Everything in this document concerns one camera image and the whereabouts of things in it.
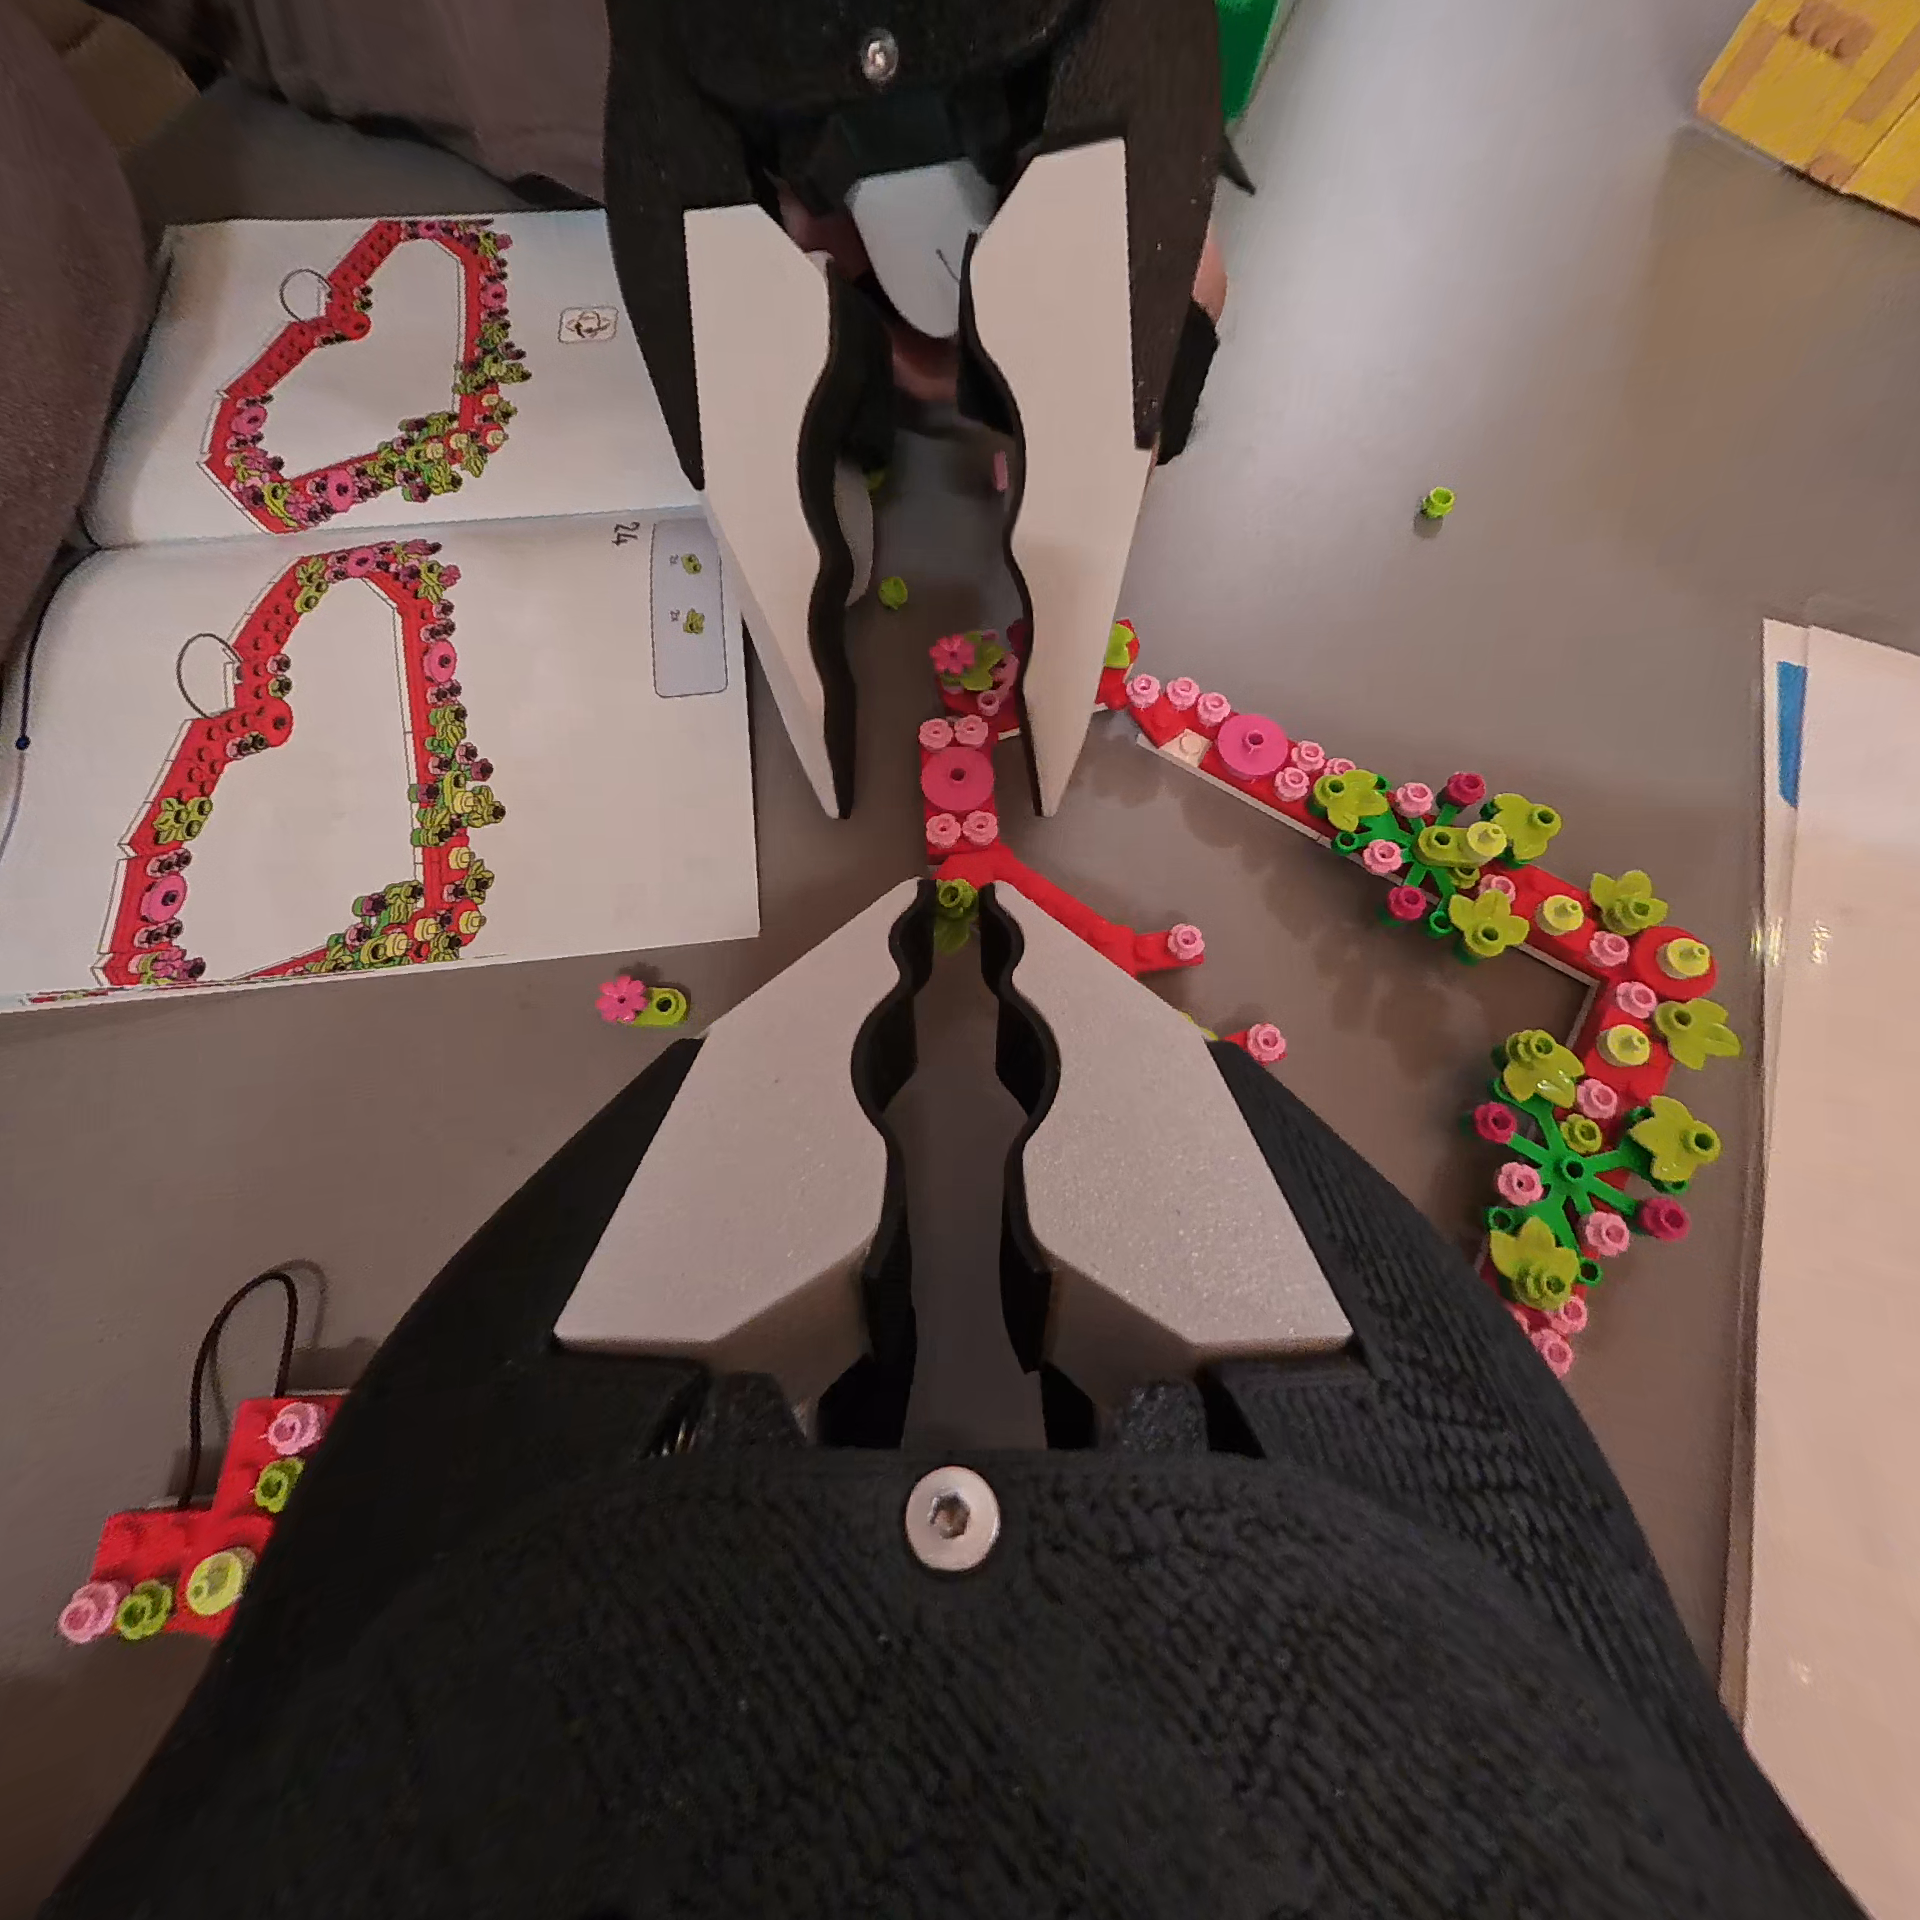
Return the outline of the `red lego frame segment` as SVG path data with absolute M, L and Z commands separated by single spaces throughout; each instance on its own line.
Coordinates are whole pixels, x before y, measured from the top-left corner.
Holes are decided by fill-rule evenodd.
M 1200 927 L 1138 929 L 1104 919 L 1008 849 L 995 753 L 1016 736 L 1016 692 L 1028 653 L 1022 620 L 1008 632 L 962 631 L 927 649 L 944 704 L 918 725 L 924 846 L 934 888 L 939 879 L 967 879 L 978 895 L 987 884 L 1008 881 L 1133 977 L 1198 966 L 1206 951 Z

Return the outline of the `yellow lego box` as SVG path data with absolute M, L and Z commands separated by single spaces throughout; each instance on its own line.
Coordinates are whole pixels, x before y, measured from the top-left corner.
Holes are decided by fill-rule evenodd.
M 1917 217 L 1917 4 L 1757 1 L 1696 113 L 1842 197 Z

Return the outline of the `lego instruction booklet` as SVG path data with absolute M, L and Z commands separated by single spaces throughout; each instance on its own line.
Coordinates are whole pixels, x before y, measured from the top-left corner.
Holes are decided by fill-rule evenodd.
M 603 215 L 167 230 L 83 533 L 7 685 L 7 1012 L 758 927 Z

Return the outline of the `large red lego heart frame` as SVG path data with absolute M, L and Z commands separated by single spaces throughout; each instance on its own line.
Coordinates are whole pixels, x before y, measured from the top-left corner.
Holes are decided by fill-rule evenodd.
M 1528 953 L 1582 984 L 1573 1038 L 1528 1025 L 1500 1040 L 1460 1117 L 1496 1153 L 1478 1274 L 1568 1376 L 1607 1269 L 1637 1240 L 1683 1240 L 1691 1181 L 1720 1158 L 1720 1133 L 1669 1093 L 1674 1070 L 1742 1053 L 1711 949 L 1670 921 L 1643 871 L 1550 872 L 1559 809 L 1478 773 L 1364 769 L 1195 678 L 1146 673 L 1127 622 L 1102 682 L 1156 753 L 1371 872 L 1384 922 L 1470 966 Z

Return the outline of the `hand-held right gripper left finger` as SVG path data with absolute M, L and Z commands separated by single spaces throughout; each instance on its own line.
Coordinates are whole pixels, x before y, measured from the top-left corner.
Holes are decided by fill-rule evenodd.
M 917 1368 L 903 1153 L 924 881 L 704 1036 L 558 1321 L 563 1346 L 771 1376 L 832 1446 L 894 1448 Z

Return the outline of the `clear bag with white paper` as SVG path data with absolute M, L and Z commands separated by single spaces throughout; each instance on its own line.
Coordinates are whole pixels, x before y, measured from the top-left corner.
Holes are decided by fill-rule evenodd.
M 1763 628 L 1760 1145 L 1720 1692 L 1917 1913 L 1917 661 Z

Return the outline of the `green plastic bin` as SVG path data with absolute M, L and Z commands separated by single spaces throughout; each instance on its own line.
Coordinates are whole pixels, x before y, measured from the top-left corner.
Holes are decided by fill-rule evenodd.
M 1279 33 L 1293 10 L 1291 0 L 1216 0 L 1216 53 L 1221 111 L 1227 125 L 1240 121 Z

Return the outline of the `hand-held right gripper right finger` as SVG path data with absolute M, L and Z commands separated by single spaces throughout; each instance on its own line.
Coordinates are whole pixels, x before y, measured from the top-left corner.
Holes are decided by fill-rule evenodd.
M 1343 1314 L 1212 1042 L 1012 881 L 978 913 L 999 1080 L 1022 1108 L 999 1297 L 1052 1448 L 1143 1386 L 1227 1360 L 1326 1357 Z

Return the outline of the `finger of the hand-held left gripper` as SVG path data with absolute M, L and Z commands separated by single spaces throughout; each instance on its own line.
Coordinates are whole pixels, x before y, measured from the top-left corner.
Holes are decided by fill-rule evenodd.
M 1066 800 L 1106 666 L 1152 465 L 1135 444 L 1127 173 L 1120 136 L 1022 172 L 965 266 L 965 333 L 1006 397 L 1019 461 L 1011 562 L 1038 810 Z
M 819 802 L 844 821 L 854 804 L 854 567 L 834 474 L 880 320 L 754 204 L 695 208 L 683 238 L 704 505 L 783 730 Z

